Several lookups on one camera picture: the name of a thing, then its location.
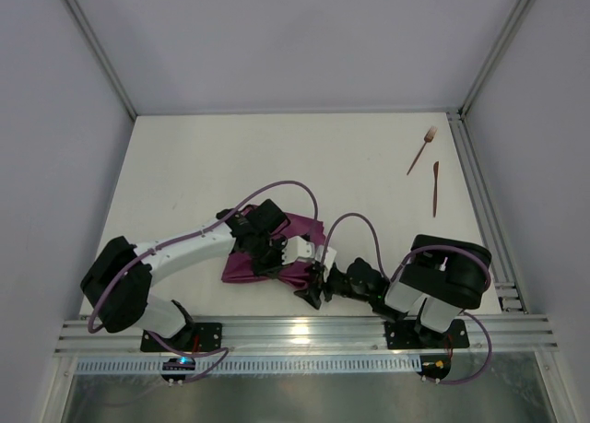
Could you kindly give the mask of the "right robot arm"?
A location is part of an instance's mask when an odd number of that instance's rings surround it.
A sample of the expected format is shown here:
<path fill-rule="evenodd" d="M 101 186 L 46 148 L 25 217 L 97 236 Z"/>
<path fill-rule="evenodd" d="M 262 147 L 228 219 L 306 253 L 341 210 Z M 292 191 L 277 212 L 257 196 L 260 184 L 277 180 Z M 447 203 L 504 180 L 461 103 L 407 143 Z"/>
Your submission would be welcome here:
<path fill-rule="evenodd" d="M 390 278 L 361 258 L 344 272 L 332 265 L 327 276 L 314 263 L 306 268 L 308 286 L 295 295 L 315 309 L 334 296 L 364 302 L 403 347 L 444 348 L 461 341 L 456 317 L 480 307 L 491 285 L 491 260 L 481 245 L 419 234 Z"/>

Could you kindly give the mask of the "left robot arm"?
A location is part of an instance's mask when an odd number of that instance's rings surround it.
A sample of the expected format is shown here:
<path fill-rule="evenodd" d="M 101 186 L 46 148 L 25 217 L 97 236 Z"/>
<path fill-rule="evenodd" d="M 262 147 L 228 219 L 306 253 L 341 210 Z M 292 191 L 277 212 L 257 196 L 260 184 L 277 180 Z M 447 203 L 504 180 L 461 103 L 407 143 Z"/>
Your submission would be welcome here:
<path fill-rule="evenodd" d="M 288 216 L 271 200 L 243 210 L 226 209 L 199 228 L 159 241 L 132 243 L 119 236 L 107 242 L 84 275 L 80 288 L 93 310 L 92 334 L 120 333 L 136 326 L 176 351 L 188 348 L 197 333 L 192 316 L 177 300 L 151 289 L 184 269 L 233 253 L 244 253 L 263 274 L 282 263 L 282 230 Z"/>

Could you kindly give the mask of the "purple satin napkin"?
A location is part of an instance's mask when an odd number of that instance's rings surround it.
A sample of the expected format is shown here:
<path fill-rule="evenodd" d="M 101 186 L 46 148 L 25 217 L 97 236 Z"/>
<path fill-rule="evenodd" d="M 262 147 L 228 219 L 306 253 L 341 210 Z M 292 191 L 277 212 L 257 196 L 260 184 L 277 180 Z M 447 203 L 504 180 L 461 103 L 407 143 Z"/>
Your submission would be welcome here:
<path fill-rule="evenodd" d="M 231 227 L 247 220 L 259 228 L 255 236 L 236 240 L 221 281 L 226 284 L 258 283 L 278 280 L 295 290 L 306 289 L 312 277 L 307 262 L 283 262 L 283 251 L 289 239 L 305 239 L 315 246 L 325 241 L 325 227 L 320 220 L 293 213 L 285 213 L 267 199 L 260 205 L 249 204 L 228 221 Z"/>

